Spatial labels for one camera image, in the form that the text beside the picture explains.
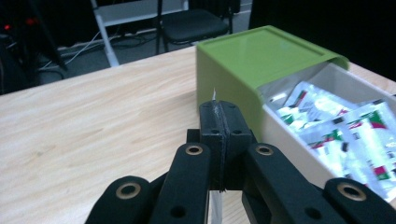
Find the dark background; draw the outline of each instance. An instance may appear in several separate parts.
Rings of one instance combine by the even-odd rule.
[[[97,4],[131,1],[136,0],[97,0]],[[229,0],[189,0],[189,4],[220,15],[223,1]],[[233,11],[238,12],[240,0],[231,1]],[[145,20],[111,26],[107,31],[110,35],[134,34],[153,27],[152,20]],[[0,71],[0,94],[35,86],[40,54],[66,70],[58,48],[89,42],[98,31],[90,0],[0,0],[0,65],[5,69]]]
[[[393,0],[253,0],[249,28],[274,25],[396,80]]]

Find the chair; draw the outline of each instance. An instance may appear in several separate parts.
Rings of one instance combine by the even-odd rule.
[[[166,0],[163,13],[172,13],[183,10],[184,0]],[[105,52],[110,66],[120,65],[117,56],[111,47],[106,27],[119,25],[131,21],[142,21],[157,16],[157,0],[126,1],[124,3],[99,7],[96,0],[91,0],[93,13],[99,31],[105,43]]]
[[[168,43],[183,45],[233,33],[233,13],[230,0],[219,0],[221,15],[217,16],[206,9],[194,8],[163,15],[163,0],[158,0],[156,20],[156,54],[160,53],[161,37],[165,51]]]

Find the screw hole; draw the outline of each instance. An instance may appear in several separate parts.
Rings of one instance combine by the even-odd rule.
[[[184,207],[182,206],[176,206],[171,209],[171,215],[172,217],[177,217],[177,218],[184,217],[186,216],[186,209],[184,209]]]
[[[271,148],[264,146],[256,147],[256,151],[262,154],[263,156],[271,156],[272,154],[274,154],[274,151]]]
[[[305,213],[313,219],[321,219],[321,213],[316,208],[307,207],[305,208]]]
[[[132,199],[139,194],[140,190],[140,185],[135,182],[125,183],[117,188],[116,195],[123,200]]]
[[[366,194],[354,185],[341,183],[337,186],[337,189],[342,195],[350,200],[361,202],[367,199]]]
[[[198,146],[190,146],[186,148],[186,153],[192,156],[199,155],[203,152],[204,150],[201,147]]]
[[[136,188],[135,188],[134,186],[132,186],[132,185],[130,185],[130,186],[125,186],[125,187],[121,190],[121,193],[122,193],[122,194],[130,194],[130,193],[133,193],[135,190],[136,190]]]

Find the black chair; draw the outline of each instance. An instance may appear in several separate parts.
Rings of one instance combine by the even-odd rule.
[[[175,45],[189,44],[227,33],[233,33],[233,13],[230,0],[218,0],[219,15],[205,8],[194,8],[163,15],[163,0],[158,0],[156,19],[157,42],[156,54],[160,53],[160,40],[163,38],[164,49],[169,50],[168,43]]]

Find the chair leg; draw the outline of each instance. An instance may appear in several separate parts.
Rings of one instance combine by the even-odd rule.
[[[161,41],[161,31],[160,28],[157,28],[157,37],[155,39],[155,54],[160,54],[160,41]]]
[[[163,47],[165,48],[165,52],[169,52],[168,40],[166,39],[165,36],[163,36]]]

